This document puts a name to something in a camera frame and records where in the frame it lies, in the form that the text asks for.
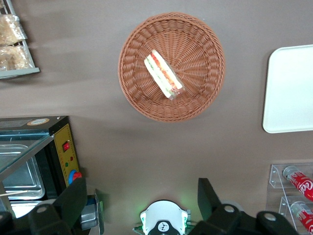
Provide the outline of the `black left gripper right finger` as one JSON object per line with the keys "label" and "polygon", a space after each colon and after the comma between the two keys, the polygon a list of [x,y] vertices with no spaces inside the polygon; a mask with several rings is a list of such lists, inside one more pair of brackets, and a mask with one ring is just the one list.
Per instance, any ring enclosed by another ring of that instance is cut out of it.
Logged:
{"label": "black left gripper right finger", "polygon": [[207,178],[198,179],[198,207],[202,221],[191,235],[296,235],[284,216],[260,211],[252,217],[231,204],[223,204]]}

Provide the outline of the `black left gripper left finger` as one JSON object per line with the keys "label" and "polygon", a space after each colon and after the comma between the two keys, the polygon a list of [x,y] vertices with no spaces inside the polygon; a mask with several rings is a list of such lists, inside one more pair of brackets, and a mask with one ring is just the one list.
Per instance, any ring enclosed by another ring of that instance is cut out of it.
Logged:
{"label": "black left gripper left finger", "polygon": [[37,205],[28,221],[33,235],[71,235],[87,203],[85,178],[77,178],[52,203]]}

